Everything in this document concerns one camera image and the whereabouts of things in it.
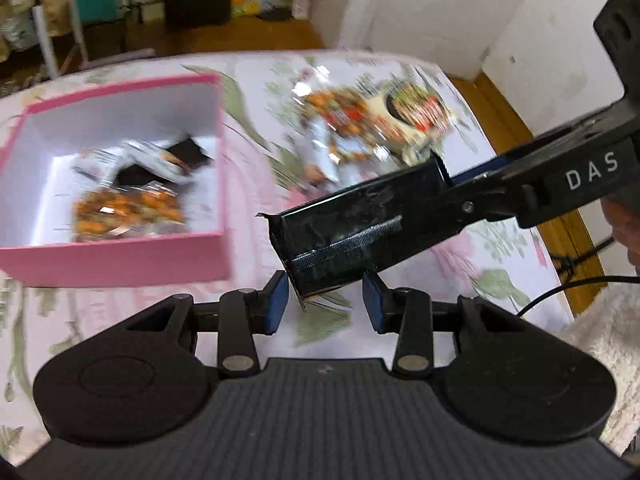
wooden floor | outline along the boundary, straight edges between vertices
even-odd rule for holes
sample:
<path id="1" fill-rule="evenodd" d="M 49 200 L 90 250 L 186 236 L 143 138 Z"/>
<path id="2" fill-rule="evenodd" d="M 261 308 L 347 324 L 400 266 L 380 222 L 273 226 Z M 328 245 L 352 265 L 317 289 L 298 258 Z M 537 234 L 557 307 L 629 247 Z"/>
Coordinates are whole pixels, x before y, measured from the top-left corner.
<path id="1" fill-rule="evenodd" d="M 306 50 L 323 48 L 322 41 L 311 24 L 304 20 L 265 22 L 258 18 L 237 18 L 222 26 L 199 27 L 191 30 L 166 30 L 163 22 L 139 25 L 129 20 L 105 24 L 85 32 L 90 58 L 112 56 L 120 51 L 126 38 L 128 50 L 154 48 L 158 56 L 175 56 L 193 52 L 229 50 Z M 65 38 L 56 40 L 56 53 L 61 62 L 71 46 Z M 39 54 L 19 53 L 0 64 L 0 77 L 14 74 L 18 80 L 35 73 L 41 60 Z M 475 82 L 452 78 L 497 153 L 527 142 L 532 135 L 508 102 L 483 74 Z M 539 227 L 549 251 L 557 254 L 582 254 L 591 246 L 591 239 L 577 212 L 547 222 Z M 577 278 L 601 276 L 600 261 L 592 258 L 578 269 Z M 593 300 L 599 288 L 581 287 L 568 291 L 573 311 L 582 312 Z"/>

table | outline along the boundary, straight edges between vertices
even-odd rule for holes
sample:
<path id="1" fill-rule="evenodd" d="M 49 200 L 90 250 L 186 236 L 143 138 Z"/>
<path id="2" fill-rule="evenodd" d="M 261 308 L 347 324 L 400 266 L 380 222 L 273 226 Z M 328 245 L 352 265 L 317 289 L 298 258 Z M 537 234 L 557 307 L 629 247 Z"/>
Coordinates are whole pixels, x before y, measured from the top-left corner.
<path id="1" fill-rule="evenodd" d="M 271 249 L 267 222 L 257 212 L 278 212 L 304 200 L 296 187 L 300 168 L 292 154 L 298 131 L 290 91 L 303 70 L 324 66 L 332 84 L 352 86 L 410 77 L 432 86 L 458 118 L 440 152 L 450 174 L 494 156 L 494 150 L 462 96 L 435 65 L 418 59 L 363 52 L 263 52 L 201 54 L 137 61 L 69 75 L 0 101 L 0 145 L 12 121 L 37 99 L 87 86 L 187 72 L 223 73 L 224 135 L 229 170 L 229 225 L 233 273 L 226 281 L 143 288 L 23 288 L 4 274 L 0 294 L 0 453 L 19 462 L 47 439 L 31 396 L 39 368 L 52 355 L 177 292 L 195 301 L 214 301 L 241 286 L 262 288 L 282 268 Z M 474 291 L 509 311 L 559 285 L 536 229 L 520 230 L 513 220 L 479 222 L 457 237 L 382 272 L 389 287 L 412 286 L 437 301 L 455 301 Z M 546 300 L 527 319 L 560 330 L 573 317 L 564 295 Z M 360 284 L 313 298 L 300 308 L 290 297 L 278 333 L 256 336 L 261 365 L 270 356 L 357 358 L 380 356 L 387 364 L 397 336 L 373 332 Z M 453 358 L 450 335 L 436 334 L 436 364 Z M 202 334 L 196 355 L 216 362 L 216 335 Z"/>

pink box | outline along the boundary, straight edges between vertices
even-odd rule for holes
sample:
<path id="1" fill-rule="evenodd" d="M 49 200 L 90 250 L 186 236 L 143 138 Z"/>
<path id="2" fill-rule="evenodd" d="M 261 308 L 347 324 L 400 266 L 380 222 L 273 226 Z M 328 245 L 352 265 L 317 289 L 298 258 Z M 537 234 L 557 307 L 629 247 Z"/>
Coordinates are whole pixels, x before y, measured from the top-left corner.
<path id="1" fill-rule="evenodd" d="M 208 282 L 230 270 L 222 82 L 187 75 L 101 86 L 30 105 L 0 152 L 0 267 L 27 286 Z M 214 163 L 180 189 L 187 234 L 72 243 L 72 206 L 95 183 L 72 161 L 125 139 L 169 145 L 188 132 Z"/>

